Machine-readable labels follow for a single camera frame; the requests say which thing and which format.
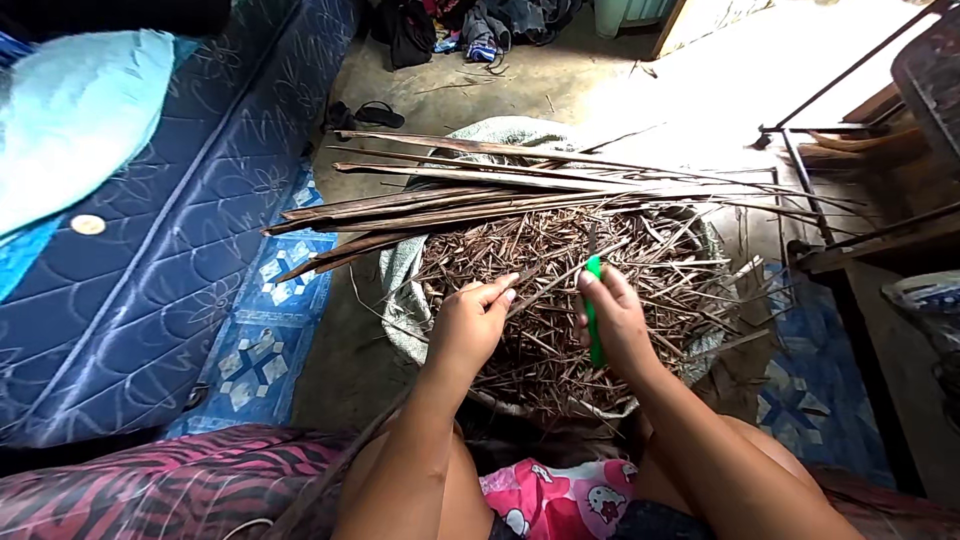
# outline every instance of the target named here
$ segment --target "leg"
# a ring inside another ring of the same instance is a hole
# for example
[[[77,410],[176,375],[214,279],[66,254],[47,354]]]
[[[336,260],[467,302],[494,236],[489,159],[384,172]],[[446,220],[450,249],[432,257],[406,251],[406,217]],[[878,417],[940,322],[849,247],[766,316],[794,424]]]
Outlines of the leg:
[[[799,479],[807,488],[819,494],[824,500],[826,499],[820,486],[817,485],[817,482],[800,461],[782,444],[777,442],[777,439],[731,416],[721,415],[720,418],[740,436],[753,443],[754,446],[770,456],[791,475]],[[646,422],[646,418],[641,418],[641,422]],[[666,504],[683,513],[702,518],[701,512],[697,510],[693,499],[686,492],[684,486],[673,480],[668,474],[667,468],[662,466],[666,459],[668,457],[657,444],[657,436],[654,433],[647,441],[643,458],[637,466],[638,472],[636,474],[636,485],[634,486],[635,497]]]
[[[376,437],[353,460],[344,478],[337,506],[338,514],[350,512],[389,435],[389,432],[385,432]],[[486,540],[493,524],[493,510],[487,506],[487,501],[480,491],[480,478],[467,445],[464,444],[463,435],[454,431],[450,436],[453,440],[450,444],[450,463],[446,471],[438,539]]]

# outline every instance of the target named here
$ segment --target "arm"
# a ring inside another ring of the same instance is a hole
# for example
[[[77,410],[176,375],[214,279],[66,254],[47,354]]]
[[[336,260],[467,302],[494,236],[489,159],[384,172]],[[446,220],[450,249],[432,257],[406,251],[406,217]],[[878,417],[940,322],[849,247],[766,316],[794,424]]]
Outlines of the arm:
[[[516,278],[473,282],[444,301],[410,399],[336,540],[437,537],[453,415],[500,339]]]
[[[660,364],[640,300],[622,274],[605,266],[598,281],[582,272],[578,286],[596,309],[611,368],[636,394],[671,473],[718,538],[861,538],[819,494],[733,431]]]

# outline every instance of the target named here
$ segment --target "zebra print fabric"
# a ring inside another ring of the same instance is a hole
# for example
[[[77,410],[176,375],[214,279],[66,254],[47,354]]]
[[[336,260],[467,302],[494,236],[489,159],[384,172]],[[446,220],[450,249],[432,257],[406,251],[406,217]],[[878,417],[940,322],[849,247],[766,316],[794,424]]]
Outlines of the zebra print fabric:
[[[6,477],[0,538],[223,538],[250,520],[279,517],[348,442],[245,425]]]

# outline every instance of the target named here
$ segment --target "hand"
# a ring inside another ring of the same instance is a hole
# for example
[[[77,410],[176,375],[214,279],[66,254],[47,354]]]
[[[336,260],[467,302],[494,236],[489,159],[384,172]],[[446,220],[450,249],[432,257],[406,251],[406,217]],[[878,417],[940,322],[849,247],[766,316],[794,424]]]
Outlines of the hand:
[[[582,297],[593,303],[597,317],[597,331],[603,344],[607,363],[627,382],[639,375],[644,367],[660,365],[643,318],[643,306],[636,291],[616,268],[604,264],[601,280],[590,272],[580,272],[577,288]],[[590,334],[584,303],[577,299],[577,332],[581,345],[588,347]]]
[[[510,274],[493,283],[473,282],[447,297],[430,333],[425,370],[469,386],[500,341],[519,278]]]

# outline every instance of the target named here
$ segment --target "dark shorts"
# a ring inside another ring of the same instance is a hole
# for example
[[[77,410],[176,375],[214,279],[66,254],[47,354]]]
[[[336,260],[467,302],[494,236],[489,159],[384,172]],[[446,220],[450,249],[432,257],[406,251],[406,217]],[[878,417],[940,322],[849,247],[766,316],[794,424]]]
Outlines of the dark shorts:
[[[503,519],[493,513],[490,540],[517,540],[521,538]],[[631,501],[616,531],[608,540],[712,540],[716,538],[710,527],[697,518],[653,501]]]

